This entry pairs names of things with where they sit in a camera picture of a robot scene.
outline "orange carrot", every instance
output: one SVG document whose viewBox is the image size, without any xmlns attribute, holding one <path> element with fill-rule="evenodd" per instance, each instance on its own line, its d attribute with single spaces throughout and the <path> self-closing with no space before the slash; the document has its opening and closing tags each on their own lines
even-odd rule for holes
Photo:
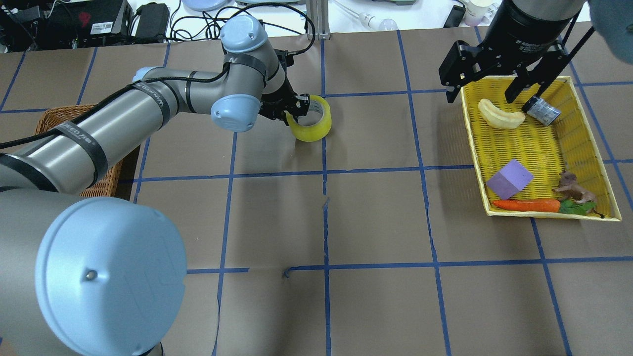
<svg viewBox="0 0 633 356">
<path fill-rule="evenodd" d="M 544 212 L 557 213 L 560 209 L 560 201 L 552 198 L 531 200 L 495 200 L 492 204 L 505 210 L 516 212 Z"/>
</svg>

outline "purple block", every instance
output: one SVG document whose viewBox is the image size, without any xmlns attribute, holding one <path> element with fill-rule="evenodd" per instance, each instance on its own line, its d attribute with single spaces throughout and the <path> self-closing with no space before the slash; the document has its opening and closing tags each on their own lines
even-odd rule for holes
<svg viewBox="0 0 633 356">
<path fill-rule="evenodd" d="M 509 199 L 525 188 L 534 176 L 517 160 L 512 160 L 486 182 L 501 199 Z"/>
</svg>

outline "brown toy mouse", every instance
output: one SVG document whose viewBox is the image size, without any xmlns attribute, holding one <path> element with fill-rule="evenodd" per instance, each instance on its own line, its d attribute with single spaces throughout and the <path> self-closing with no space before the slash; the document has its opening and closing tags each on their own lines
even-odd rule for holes
<svg viewBox="0 0 633 356">
<path fill-rule="evenodd" d="M 583 204 L 588 201 L 596 201 L 596 195 L 578 184 L 578 178 L 575 174 L 567 171 L 559 173 L 560 179 L 558 180 L 558 188 L 553 188 L 552 191 L 557 193 L 565 193 L 563 200 L 572 199 L 578 204 Z"/>
</svg>

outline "peeled banana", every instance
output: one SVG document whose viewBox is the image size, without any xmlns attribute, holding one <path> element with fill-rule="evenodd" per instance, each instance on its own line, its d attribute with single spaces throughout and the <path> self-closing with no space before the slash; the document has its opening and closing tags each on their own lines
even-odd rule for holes
<svg viewBox="0 0 633 356">
<path fill-rule="evenodd" d="M 479 101 L 479 111 L 488 125 L 495 129 L 516 129 L 525 120 L 524 113 L 506 113 L 488 99 Z"/>
</svg>

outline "white cup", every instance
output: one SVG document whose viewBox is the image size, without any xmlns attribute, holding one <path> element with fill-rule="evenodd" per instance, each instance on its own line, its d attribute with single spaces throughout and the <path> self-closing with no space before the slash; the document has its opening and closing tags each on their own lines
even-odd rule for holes
<svg viewBox="0 0 633 356">
<path fill-rule="evenodd" d="M 464 23 L 468 26 L 477 26 L 484 19 L 490 5 L 492 5 L 492 0 L 469 0 L 464 14 Z"/>
</svg>

